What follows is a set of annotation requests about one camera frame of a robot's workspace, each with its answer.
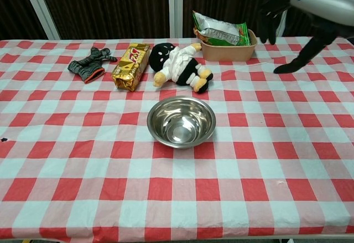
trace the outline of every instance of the checkered tablecloth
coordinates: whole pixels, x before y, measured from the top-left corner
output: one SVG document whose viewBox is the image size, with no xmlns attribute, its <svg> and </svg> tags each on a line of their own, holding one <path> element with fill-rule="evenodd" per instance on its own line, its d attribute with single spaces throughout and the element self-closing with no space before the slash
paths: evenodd
<svg viewBox="0 0 354 243">
<path fill-rule="evenodd" d="M 114 242 L 354 233 L 354 46 L 344 39 L 294 74 L 275 75 L 309 38 L 259 44 L 247 63 L 197 60 L 209 91 L 148 68 L 135 92 L 67 70 L 92 45 L 120 57 L 131 42 L 0 42 L 0 238 Z M 146 127 L 175 95 L 205 100 L 215 134 L 171 149 Z"/>
</svg>

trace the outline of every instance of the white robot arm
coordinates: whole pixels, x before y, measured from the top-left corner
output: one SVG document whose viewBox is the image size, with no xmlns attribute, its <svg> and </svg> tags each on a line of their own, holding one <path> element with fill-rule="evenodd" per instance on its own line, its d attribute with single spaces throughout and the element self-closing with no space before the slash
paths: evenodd
<svg viewBox="0 0 354 243">
<path fill-rule="evenodd" d="M 259 12 L 258 34 L 263 43 L 269 39 L 275 44 L 281 13 L 291 6 L 304 11 L 317 32 L 297 58 L 274 70 L 276 74 L 299 70 L 337 37 L 354 37 L 354 0 L 269 0 Z"/>
</svg>

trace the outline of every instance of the metal bowl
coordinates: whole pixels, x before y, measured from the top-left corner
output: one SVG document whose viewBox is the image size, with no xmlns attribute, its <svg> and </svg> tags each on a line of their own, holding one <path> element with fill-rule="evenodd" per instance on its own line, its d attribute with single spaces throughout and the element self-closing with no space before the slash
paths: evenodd
<svg viewBox="0 0 354 243">
<path fill-rule="evenodd" d="M 213 110 L 203 101 L 175 96 L 154 105 L 147 123 L 157 141 L 174 148 L 189 148 L 212 135 L 216 119 Z"/>
</svg>

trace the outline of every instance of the doll head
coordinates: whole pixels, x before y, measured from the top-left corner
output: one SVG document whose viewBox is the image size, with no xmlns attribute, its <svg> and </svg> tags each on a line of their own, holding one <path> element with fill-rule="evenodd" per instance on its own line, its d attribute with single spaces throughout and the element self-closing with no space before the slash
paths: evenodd
<svg viewBox="0 0 354 243">
<path fill-rule="evenodd" d="M 170 43 L 161 43 L 154 46 L 149 57 L 150 67 L 154 71 L 160 71 L 165 61 L 169 58 L 170 51 L 174 48 L 175 46 Z"/>
</svg>

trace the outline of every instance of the brown curtain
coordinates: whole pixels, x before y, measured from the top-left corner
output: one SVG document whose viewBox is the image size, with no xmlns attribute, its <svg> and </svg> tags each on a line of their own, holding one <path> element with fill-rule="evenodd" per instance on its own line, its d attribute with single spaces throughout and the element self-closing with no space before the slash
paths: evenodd
<svg viewBox="0 0 354 243">
<path fill-rule="evenodd" d="M 0 40 L 47 39 L 29 0 L 0 0 Z"/>
<path fill-rule="evenodd" d="M 168 0 L 45 0 L 62 39 L 166 38 Z"/>
<path fill-rule="evenodd" d="M 257 15 L 259 6 L 267 0 L 184 0 L 183 36 L 194 37 L 192 10 L 211 18 L 230 23 L 246 22 L 249 29 L 257 35 Z M 310 33 L 309 18 L 300 11 L 290 10 L 286 33 L 289 36 Z"/>
</svg>

